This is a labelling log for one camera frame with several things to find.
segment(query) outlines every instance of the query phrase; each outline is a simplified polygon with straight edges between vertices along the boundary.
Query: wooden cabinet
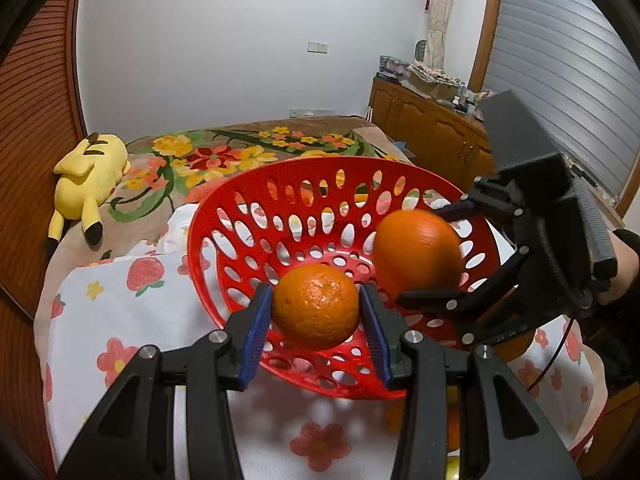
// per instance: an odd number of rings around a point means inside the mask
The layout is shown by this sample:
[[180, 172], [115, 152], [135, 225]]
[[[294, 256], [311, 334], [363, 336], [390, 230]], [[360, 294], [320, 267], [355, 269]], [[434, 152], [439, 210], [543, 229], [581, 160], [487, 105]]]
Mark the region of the wooden cabinet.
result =
[[374, 79], [369, 106], [373, 123], [404, 140], [414, 163], [468, 191], [478, 175], [494, 173], [482, 123], [425, 99], [407, 88]]

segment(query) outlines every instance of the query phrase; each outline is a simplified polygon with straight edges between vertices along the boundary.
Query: cabinet door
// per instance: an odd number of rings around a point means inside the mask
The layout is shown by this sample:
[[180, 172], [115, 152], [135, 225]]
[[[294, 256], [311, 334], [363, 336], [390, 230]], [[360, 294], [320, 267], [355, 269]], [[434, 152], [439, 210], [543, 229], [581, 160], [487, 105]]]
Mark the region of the cabinet door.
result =
[[393, 138], [406, 142], [409, 150], [414, 152], [419, 166], [426, 156], [430, 110], [423, 98], [400, 91]]
[[495, 174], [494, 156], [489, 147], [489, 141], [479, 134], [475, 134], [471, 147], [465, 153], [464, 171], [460, 181], [460, 189], [468, 191], [478, 175], [489, 176]]
[[460, 186], [464, 156], [473, 138], [473, 130], [455, 116], [437, 110], [434, 114], [428, 153], [422, 167]]
[[369, 99], [369, 106], [373, 108], [371, 122], [387, 135], [390, 135], [387, 130], [390, 130], [389, 126], [393, 122], [392, 117], [397, 98], [398, 89], [393, 88], [392, 84], [374, 80], [371, 98]]

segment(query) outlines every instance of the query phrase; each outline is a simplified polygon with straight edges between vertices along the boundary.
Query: white wall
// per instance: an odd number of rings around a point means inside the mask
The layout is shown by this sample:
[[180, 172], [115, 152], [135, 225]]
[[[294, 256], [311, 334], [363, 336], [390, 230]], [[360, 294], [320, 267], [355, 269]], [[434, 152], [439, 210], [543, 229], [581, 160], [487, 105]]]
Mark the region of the white wall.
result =
[[[124, 139], [367, 105], [379, 56], [413, 59], [425, 0], [80, 0], [90, 132]], [[308, 41], [329, 53], [308, 54]]]
[[486, 0], [453, 0], [451, 7], [444, 70], [465, 82], [476, 59], [485, 6]]

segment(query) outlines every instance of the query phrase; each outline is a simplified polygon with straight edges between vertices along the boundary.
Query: curtain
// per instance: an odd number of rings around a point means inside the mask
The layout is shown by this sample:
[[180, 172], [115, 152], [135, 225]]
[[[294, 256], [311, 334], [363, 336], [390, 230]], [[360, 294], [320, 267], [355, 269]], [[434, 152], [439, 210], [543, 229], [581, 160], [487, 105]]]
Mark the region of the curtain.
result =
[[447, 37], [447, 26], [453, 0], [430, 0], [429, 32], [424, 63], [434, 68], [444, 65], [444, 42]]

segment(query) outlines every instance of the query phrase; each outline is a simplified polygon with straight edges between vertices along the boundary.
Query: red plastic basket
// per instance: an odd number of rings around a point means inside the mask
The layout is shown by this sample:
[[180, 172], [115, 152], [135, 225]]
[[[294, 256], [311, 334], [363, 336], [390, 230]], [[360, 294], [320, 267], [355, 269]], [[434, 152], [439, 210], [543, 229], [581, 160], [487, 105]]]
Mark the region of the red plastic basket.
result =
[[[277, 283], [288, 270], [311, 262], [337, 267], [356, 284], [375, 281], [370, 250], [380, 221], [391, 211], [428, 210], [461, 194], [436, 174], [380, 158], [299, 158], [262, 166], [229, 179], [200, 204], [189, 230], [191, 279], [220, 326], [228, 313], [214, 304], [200, 263], [207, 238], [216, 244], [218, 281], [230, 312], [248, 304], [259, 282]], [[483, 218], [453, 225], [468, 267], [460, 287], [467, 290], [491, 275], [500, 259]], [[381, 293], [413, 329], [460, 348], [447, 319], [399, 308]], [[404, 396], [385, 390], [376, 377], [362, 326], [340, 346], [318, 352], [293, 348], [269, 330], [261, 364], [290, 383], [332, 397]]]

